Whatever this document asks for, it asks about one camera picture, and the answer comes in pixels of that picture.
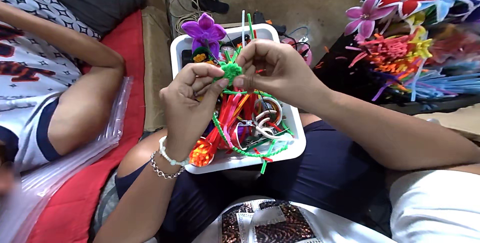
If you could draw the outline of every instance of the patterned shirt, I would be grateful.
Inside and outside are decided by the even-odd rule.
[[[1,1],[99,38],[57,0]],[[15,156],[15,164],[19,155],[30,158],[21,170],[45,163],[39,155],[34,130],[43,107],[80,78],[78,61],[30,32],[0,22],[0,140],[7,144],[7,150],[14,151],[7,155]]]

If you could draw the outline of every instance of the floor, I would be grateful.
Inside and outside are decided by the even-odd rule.
[[[171,0],[171,11],[176,16],[187,14],[178,2]],[[184,6],[191,6],[188,0],[180,0]],[[249,13],[262,12],[274,24],[286,25],[287,33],[301,26],[309,28],[309,44],[313,53],[312,65],[325,54],[324,46],[330,47],[342,34],[348,19],[345,10],[357,6],[360,0],[221,0],[230,5],[225,14],[214,14],[216,23],[241,22],[242,10]],[[292,37],[301,38],[305,31],[298,31]]]

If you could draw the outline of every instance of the plastic container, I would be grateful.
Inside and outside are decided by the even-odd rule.
[[[257,38],[269,39],[279,43],[279,36],[276,30],[268,24],[255,24],[253,29],[257,32]],[[240,37],[242,35],[241,27],[230,28],[225,30],[228,37],[231,39]],[[245,27],[245,34],[250,34],[248,27]],[[222,41],[227,42],[229,39],[225,37]],[[188,35],[182,35],[174,39],[170,46],[171,63],[172,63],[172,76],[175,78],[180,69],[182,69],[182,51],[192,48],[193,39]],[[286,117],[285,124],[294,133],[294,140],[288,146],[288,149],[280,152],[270,159],[273,161],[280,161],[286,159],[292,159],[300,156],[303,153],[306,145],[305,133],[303,132],[302,122],[300,121],[300,115],[298,109],[291,105],[283,103],[283,114]],[[187,165],[185,168],[190,173],[202,174],[219,170],[232,169],[243,166],[250,166],[261,164],[262,159],[258,157],[246,157],[241,154],[232,153],[225,154],[225,150],[218,150],[215,154],[215,158],[211,164],[203,167],[195,167],[193,165]]]

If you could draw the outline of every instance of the red cushion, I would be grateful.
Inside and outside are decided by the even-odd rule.
[[[137,11],[102,41],[125,58],[127,76],[133,77],[123,136],[118,147],[63,184],[46,205],[27,242],[87,242],[88,228],[99,201],[100,190],[111,170],[138,142],[144,128],[145,62],[141,21],[141,12]]]

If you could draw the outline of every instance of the graphic t-shirt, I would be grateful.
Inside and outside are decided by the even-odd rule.
[[[99,37],[57,0],[0,1],[88,36]],[[80,78],[76,63],[78,59],[41,38],[0,21],[0,140],[6,143],[7,158],[15,156],[15,159],[26,160],[21,170],[45,163],[35,139],[39,116],[43,107]]]
[[[392,239],[313,206],[256,199],[229,206],[193,243],[480,242],[479,185],[480,175],[447,170],[399,178]]]

